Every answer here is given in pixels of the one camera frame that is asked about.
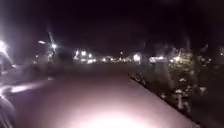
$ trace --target road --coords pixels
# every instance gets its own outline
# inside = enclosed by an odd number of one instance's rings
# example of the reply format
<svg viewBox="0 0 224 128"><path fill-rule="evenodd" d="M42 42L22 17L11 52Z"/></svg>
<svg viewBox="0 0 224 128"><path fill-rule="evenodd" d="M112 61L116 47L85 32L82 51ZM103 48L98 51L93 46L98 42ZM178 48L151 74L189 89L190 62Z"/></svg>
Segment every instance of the road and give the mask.
<svg viewBox="0 0 224 128"><path fill-rule="evenodd" d="M192 128L119 66L83 66L12 94L18 128Z"/></svg>

